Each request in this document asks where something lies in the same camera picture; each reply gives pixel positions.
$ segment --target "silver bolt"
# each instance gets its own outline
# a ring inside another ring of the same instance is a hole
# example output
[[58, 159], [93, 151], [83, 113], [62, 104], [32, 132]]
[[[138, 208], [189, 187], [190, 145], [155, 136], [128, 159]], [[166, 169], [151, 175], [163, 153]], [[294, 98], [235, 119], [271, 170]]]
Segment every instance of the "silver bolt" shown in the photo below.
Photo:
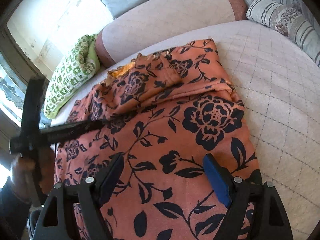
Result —
[[62, 183], [61, 182], [58, 182], [58, 183], [56, 183], [56, 184], [54, 184], [54, 188], [61, 188], [61, 186], [62, 186]]
[[85, 179], [85, 182], [86, 182], [86, 183], [94, 182], [94, 177], [87, 177], [87, 178]]
[[234, 177], [233, 180], [235, 181], [235, 183], [241, 183], [242, 182], [242, 178], [240, 178], [240, 177]]
[[273, 186], [274, 186], [274, 184], [273, 184], [273, 182], [272, 182], [272, 181], [267, 181], [267, 186], [268, 186], [268, 187], [273, 187]]

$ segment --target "sleeve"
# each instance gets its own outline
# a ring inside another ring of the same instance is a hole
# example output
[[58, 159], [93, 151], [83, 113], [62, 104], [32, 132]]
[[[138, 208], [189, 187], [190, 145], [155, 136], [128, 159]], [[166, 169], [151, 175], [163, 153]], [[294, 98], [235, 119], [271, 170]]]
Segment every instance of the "sleeve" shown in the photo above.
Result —
[[31, 204], [19, 199], [12, 191], [10, 183], [8, 177], [0, 192], [0, 217], [3, 218], [1, 227], [9, 228], [18, 239], [21, 239]]

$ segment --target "wall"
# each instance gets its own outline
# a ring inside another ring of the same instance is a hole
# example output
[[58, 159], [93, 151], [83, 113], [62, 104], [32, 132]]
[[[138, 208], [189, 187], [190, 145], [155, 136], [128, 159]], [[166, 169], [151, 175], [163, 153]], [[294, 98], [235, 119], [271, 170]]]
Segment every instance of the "wall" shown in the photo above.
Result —
[[78, 38], [98, 33], [111, 21], [100, 0], [23, 0], [7, 26], [27, 57], [50, 79]]

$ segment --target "orange floral blanket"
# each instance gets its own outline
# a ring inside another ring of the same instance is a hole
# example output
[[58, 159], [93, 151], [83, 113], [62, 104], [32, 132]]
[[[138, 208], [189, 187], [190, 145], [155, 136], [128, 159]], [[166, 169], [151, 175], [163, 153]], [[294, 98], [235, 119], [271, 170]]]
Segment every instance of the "orange floral blanket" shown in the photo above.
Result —
[[[204, 174], [205, 154], [233, 176], [262, 183], [243, 116], [212, 39], [138, 58], [126, 75], [75, 103], [68, 122], [110, 122], [58, 148], [55, 180], [78, 184], [121, 152], [124, 171], [101, 208], [114, 239], [213, 239], [227, 210]], [[252, 211], [250, 204], [239, 239]], [[90, 239], [79, 205], [75, 213]]]

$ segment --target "person's hand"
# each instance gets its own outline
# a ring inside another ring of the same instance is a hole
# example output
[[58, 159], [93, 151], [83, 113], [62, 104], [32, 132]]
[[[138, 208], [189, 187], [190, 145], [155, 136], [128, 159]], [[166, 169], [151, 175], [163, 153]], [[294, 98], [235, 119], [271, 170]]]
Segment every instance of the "person's hand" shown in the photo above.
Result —
[[[39, 163], [41, 167], [42, 180], [39, 183], [43, 193], [47, 194], [54, 184], [54, 151], [47, 147], [39, 149]], [[25, 179], [25, 172], [31, 172], [35, 168], [35, 163], [29, 158], [17, 156], [11, 163], [11, 188], [14, 193], [24, 201], [29, 199], [29, 192]]]

